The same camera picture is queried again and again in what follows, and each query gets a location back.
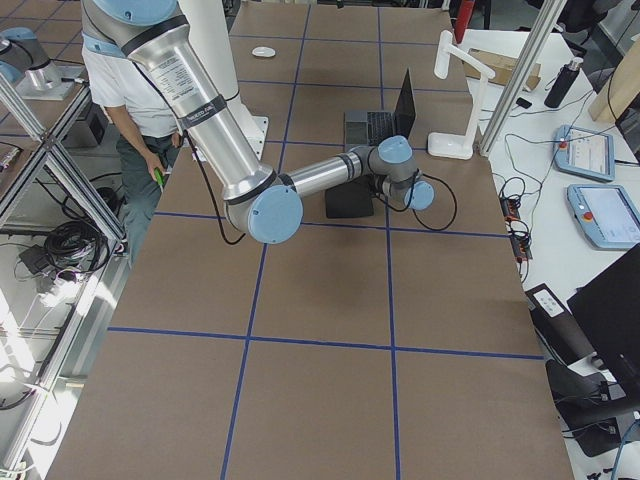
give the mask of white oval object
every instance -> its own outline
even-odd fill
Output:
[[[254,57],[271,58],[276,56],[276,51],[271,47],[256,47],[251,53]]]

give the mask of green marker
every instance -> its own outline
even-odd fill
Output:
[[[164,192],[164,177],[162,176],[162,172],[160,171],[159,168],[155,168],[153,170],[154,175],[156,176],[156,182],[158,183],[158,186],[160,187],[160,193]]]

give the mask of white table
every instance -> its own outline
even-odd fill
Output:
[[[525,32],[468,30],[461,48],[464,50],[477,48],[517,57],[526,41],[527,35]],[[611,126],[611,124],[607,123],[594,122],[589,116],[588,108],[596,97],[595,93],[554,112],[515,116],[525,111],[536,112],[548,109],[543,103],[548,93],[548,91],[545,91],[545,86],[552,82],[560,68],[568,63],[572,56],[571,51],[559,34],[549,36],[538,59],[538,63],[541,64],[540,76],[542,79],[540,84],[533,92],[523,91],[521,95],[532,102],[533,105],[528,110],[517,107],[512,111],[511,115],[513,117],[507,121],[499,141],[489,156],[494,173],[506,178],[512,176],[522,177],[525,180],[527,192],[537,190],[538,184],[513,169],[505,148],[505,136],[512,133],[532,141],[552,140],[560,125],[571,124],[574,120],[575,126],[594,131],[601,131]],[[468,83],[472,94],[475,94],[477,80],[468,79]],[[490,111],[495,109],[502,91],[502,86],[489,85],[483,105],[483,109],[488,111],[482,113],[482,119],[489,118]],[[592,91],[591,85],[586,75],[581,72],[560,106],[563,107],[574,100],[578,100],[590,91]],[[484,132],[487,123],[487,121],[480,122],[481,131]],[[618,130],[613,128],[608,133],[614,136],[616,160],[635,162],[631,150]],[[515,137],[508,137],[507,141],[515,166],[519,170],[542,180],[549,171],[551,164],[553,156],[552,144],[532,145]],[[496,187],[500,188],[502,183],[503,181],[496,177]],[[535,206],[536,196],[533,195],[525,197],[520,207],[521,218],[530,227],[533,227],[533,243],[531,246],[533,260],[529,262],[529,273],[523,287],[527,290],[540,283],[546,283],[565,302],[575,293],[576,287],[588,283],[624,253],[621,251],[598,250],[588,242],[573,218],[566,200],[566,187],[574,183],[588,184],[597,182],[562,173],[552,167],[547,179],[544,181],[538,205]],[[640,168],[616,165],[616,179],[613,183],[624,186],[634,204],[640,206]],[[510,187],[506,193],[517,192],[521,189],[521,184],[512,182]],[[583,365],[576,365],[576,367],[579,370]],[[625,447],[618,471],[619,478],[640,478],[639,443],[636,442]],[[582,453],[577,443],[573,440],[567,441],[567,450],[576,480],[584,480],[591,473],[602,472],[603,468],[611,468],[616,453],[613,451],[589,458]],[[608,479],[609,474],[603,474],[601,478]]]

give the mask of keyboard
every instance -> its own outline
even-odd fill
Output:
[[[390,112],[368,112],[369,145],[378,146],[383,140],[393,137],[393,114]]]

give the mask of person's hand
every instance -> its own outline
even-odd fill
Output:
[[[144,159],[147,162],[147,170],[149,172],[149,175],[151,175],[151,178],[153,179],[154,182],[156,181],[156,175],[154,171],[156,168],[160,170],[160,173],[162,175],[166,173],[164,167],[162,166],[162,162],[160,161],[160,158],[155,153],[149,152],[144,156]]]
[[[173,135],[171,135],[171,145],[176,148],[180,148],[182,146],[182,137],[179,132],[173,132]]]

